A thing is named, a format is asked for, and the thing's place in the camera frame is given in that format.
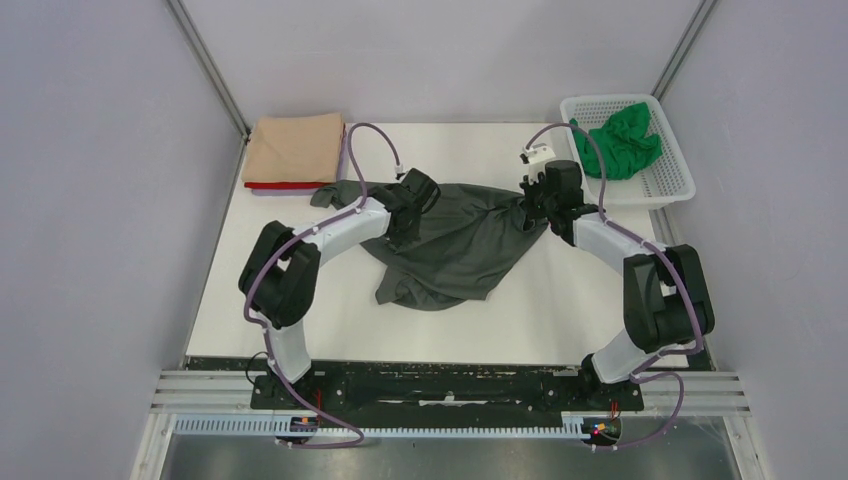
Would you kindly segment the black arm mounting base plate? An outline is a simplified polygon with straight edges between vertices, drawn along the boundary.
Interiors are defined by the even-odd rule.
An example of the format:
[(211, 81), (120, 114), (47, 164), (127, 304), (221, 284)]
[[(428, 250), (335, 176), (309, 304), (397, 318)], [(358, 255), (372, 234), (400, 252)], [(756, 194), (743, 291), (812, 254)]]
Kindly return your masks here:
[(272, 372), (254, 410), (295, 410), (303, 397), (360, 429), (555, 427), (564, 412), (639, 412), (641, 390), (590, 385), (575, 366), (315, 361), (290, 394)]

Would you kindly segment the dark grey t-shirt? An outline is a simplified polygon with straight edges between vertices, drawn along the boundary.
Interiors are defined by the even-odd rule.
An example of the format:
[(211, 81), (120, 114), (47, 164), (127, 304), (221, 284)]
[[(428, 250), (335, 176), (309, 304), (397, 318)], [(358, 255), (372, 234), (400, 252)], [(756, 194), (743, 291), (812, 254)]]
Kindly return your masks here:
[(482, 301), (547, 230), (526, 217), (516, 192), (442, 183), (441, 197), (423, 215), (419, 239), (393, 247), (372, 239), (362, 248), (385, 265), (378, 304), (440, 311)]

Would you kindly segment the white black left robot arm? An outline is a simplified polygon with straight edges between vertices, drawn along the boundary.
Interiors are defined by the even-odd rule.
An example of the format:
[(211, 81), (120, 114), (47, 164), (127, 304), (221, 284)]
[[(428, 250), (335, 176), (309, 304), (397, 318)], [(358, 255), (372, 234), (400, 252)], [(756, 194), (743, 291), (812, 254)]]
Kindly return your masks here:
[(278, 221), (260, 232), (239, 277), (245, 319), (263, 329), (275, 392), (290, 407), (306, 405), (314, 381), (303, 319), (313, 304), (319, 270), (372, 239), (392, 248), (420, 239), (422, 216), (441, 195), (438, 184), (412, 169), (399, 183), (376, 185), (324, 220), (300, 227)]

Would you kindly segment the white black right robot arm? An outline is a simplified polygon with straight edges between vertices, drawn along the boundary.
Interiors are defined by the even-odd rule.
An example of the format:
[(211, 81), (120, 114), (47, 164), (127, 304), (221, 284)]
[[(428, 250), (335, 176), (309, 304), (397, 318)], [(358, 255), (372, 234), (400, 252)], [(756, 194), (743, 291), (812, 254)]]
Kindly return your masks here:
[(574, 161), (527, 167), (520, 187), (528, 217), (546, 220), (555, 235), (603, 261), (623, 281), (623, 329), (584, 359), (580, 400), (602, 408), (617, 396), (617, 383), (636, 379), (658, 359), (702, 350), (715, 317), (697, 251), (652, 243), (585, 202)]

